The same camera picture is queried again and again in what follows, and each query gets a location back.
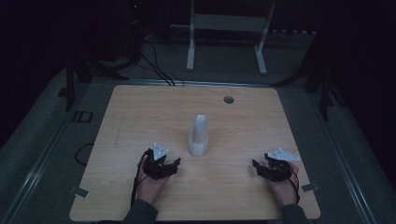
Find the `pale power strip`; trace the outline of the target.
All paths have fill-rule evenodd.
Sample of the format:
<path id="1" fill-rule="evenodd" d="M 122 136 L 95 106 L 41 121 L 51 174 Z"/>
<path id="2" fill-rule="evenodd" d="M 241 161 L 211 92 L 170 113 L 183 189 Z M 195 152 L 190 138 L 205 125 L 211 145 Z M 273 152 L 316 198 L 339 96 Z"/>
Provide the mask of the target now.
<path id="1" fill-rule="evenodd" d="M 270 32 L 273 33 L 279 33 L 279 34 L 285 34 L 285 35 L 297 35 L 297 34 L 302 34 L 302 35 L 316 35 L 317 32 L 315 31 L 298 31 L 298 30 L 270 30 Z"/>

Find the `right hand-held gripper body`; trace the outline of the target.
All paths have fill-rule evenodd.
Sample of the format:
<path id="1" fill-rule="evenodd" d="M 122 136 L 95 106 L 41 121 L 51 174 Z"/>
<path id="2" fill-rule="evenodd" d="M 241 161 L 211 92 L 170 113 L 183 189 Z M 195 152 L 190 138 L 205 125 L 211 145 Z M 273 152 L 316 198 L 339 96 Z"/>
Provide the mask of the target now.
<path id="1" fill-rule="evenodd" d="M 266 164 L 260 167 L 260 176 L 274 182 L 282 182 L 291 176 L 290 161 L 298 161 L 299 156 L 284 150 L 276 149 L 267 152 L 271 160 L 266 160 Z"/>

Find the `white metal stand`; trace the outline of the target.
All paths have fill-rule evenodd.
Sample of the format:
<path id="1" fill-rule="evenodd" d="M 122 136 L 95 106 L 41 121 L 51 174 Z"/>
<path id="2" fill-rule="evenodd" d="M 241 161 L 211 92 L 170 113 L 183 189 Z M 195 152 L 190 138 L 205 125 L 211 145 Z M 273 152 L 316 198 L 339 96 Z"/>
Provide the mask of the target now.
<path id="1" fill-rule="evenodd" d="M 187 54 L 186 69 L 194 69 L 195 57 L 195 31 L 197 29 L 236 31 L 236 32 L 255 32 L 261 33 L 261 39 L 254 46 L 254 52 L 261 75 L 267 74 L 266 64 L 263 58 L 263 47 L 269 33 L 270 24 L 274 15 L 276 4 L 272 3 L 268 8 L 265 17 L 232 16 L 217 14 L 202 14 L 195 12 L 195 0 L 191 0 L 190 9 L 190 43 Z"/>

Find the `person's right hand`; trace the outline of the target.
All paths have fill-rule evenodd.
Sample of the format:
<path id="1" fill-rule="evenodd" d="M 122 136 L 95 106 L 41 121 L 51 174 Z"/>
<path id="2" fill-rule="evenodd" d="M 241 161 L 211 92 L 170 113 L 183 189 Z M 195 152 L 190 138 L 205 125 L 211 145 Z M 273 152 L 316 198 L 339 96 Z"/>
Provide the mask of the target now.
<path id="1" fill-rule="evenodd" d="M 269 186 L 280 207 L 287 204 L 297 204 L 299 196 L 299 168 L 290 162 L 291 176 L 282 182 L 269 182 Z"/>

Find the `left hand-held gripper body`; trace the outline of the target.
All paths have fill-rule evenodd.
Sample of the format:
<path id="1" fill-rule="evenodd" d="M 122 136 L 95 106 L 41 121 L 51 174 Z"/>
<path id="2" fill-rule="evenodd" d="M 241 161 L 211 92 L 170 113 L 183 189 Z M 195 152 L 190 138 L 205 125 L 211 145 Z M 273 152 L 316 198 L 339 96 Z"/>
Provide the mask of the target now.
<path id="1" fill-rule="evenodd" d="M 147 158 L 143 165 L 143 171 L 154 180 L 168 177 L 174 173 L 172 164 L 165 164 L 165 159 L 169 150 L 158 143 L 154 143 L 152 148 L 147 150 Z"/>

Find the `black tripod stand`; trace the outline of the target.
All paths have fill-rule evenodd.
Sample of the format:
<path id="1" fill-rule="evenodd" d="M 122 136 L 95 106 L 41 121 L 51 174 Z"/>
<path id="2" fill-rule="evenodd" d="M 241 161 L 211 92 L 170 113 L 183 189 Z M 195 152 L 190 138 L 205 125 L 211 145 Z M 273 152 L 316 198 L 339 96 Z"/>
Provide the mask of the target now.
<path id="1" fill-rule="evenodd" d="M 127 77 L 123 77 L 117 74 L 114 70 L 104 66 L 93 58 L 85 54 L 70 54 L 66 57 L 65 67 L 65 87 L 62 88 L 58 95 L 66 98 L 65 110 L 70 111 L 75 102 L 75 74 L 77 73 L 78 79 L 83 83 L 90 83 L 93 79 L 93 75 L 89 72 L 88 66 L 91 65 L 94 68 L 104 72 L 106 75 L 116 80 L 127 80 Z"/>
<path id="2" fill-rule="evenodd" d="M 304 89 L 306 92 L 320 90 L 319 112 L 322 118 L 328 121 L 328 107 L 332 105 L 331 76 L 336 50 L 337 44 L 333 37 L 328 38 L 324 34 L 316 33 L 297 72 L 281 81 L 272 83 L 271 87 L 284 87 L 299 78 L 308 77 Z"/>

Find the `dark computer tower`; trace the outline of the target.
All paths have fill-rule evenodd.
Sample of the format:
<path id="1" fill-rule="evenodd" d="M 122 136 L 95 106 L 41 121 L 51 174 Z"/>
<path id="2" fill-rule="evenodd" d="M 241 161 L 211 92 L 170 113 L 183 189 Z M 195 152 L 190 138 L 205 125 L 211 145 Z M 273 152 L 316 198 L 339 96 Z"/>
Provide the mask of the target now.
<path id="1" fill-rule="evenodd" d="M 127 35 L 125 54 L 135 61 L 140 53 L 142 21 L 142 0 L 124 0 L 126 6 Z"/>

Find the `person's left hand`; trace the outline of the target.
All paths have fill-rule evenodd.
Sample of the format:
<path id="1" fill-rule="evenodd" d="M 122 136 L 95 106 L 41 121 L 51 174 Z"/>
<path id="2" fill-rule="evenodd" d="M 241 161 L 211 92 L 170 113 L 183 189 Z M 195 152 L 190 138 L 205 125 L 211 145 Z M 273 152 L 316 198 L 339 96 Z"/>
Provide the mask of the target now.
<path id="1" fill-rule="evenodd" d="M 144 173 L 143 169 L 140 169 L 135 196 L 136 199 L 145 201 L 149 204 L 154 204 L 168 179 L 169 177 L 157 180 L 152 179 Z"/>

